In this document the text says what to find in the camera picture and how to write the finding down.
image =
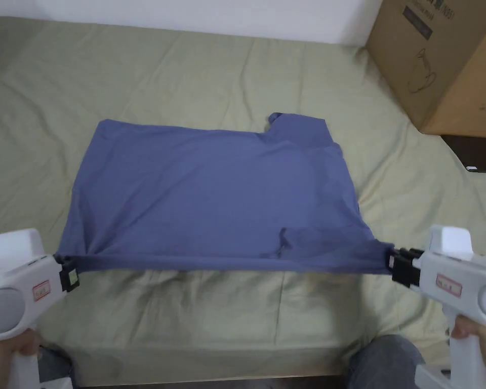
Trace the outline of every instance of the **finger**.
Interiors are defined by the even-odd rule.
[[[454,330],[452,331],[452,338],[455,339],[464,339],[467,338],[468,335],[479,335],[480,324],[476,323],[475,321],[459,315],[456,318],[456,325]]]
[[[39,340],[37,339],[36,333],[31,329],[28,329],[19,336],[8,339],[5,342],[9,351],[19,351],[24,355],[35,354],[39,346]]]
[[[450,338],[452,338],[452,339],[466,339],[468,336],[469,336],[469,333],[463,331],[457,325],[454,327],[454,329],[452,330],[452,333],[450,334]]]

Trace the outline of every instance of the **cardboard box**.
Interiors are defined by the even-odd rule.
[[[486,137],[486,0],[384,0],[367,49],[418,130]]]

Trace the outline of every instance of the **printed icon on box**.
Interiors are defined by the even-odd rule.
[[[409,92],[418,93],[426,89],[436,80],[436,73],[432,71],[432,66],[426,58],[425,49],[421,49],[414,61],[414,67],[411,72],[411,78],[407,83]]]

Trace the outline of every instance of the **mattress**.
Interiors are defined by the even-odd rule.
[[[463,226],[486,254],[486,174],[420,134],[365,49],[0,18],[0,232],[37,228],[54,252],[98,122],[263,132],[270,112],[324,118],[364,220],[422,247]],[[387,276],[105,271],[42,317],[82,385],[335,374],[401,333],[445,363],[438,303]]]

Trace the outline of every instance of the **floor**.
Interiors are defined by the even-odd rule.
[[[185,382],[175,384],[148,384],[101,386],[100,389],[345,389],[344,377],[339,375],[292,377],[263,380],[232,380]]]

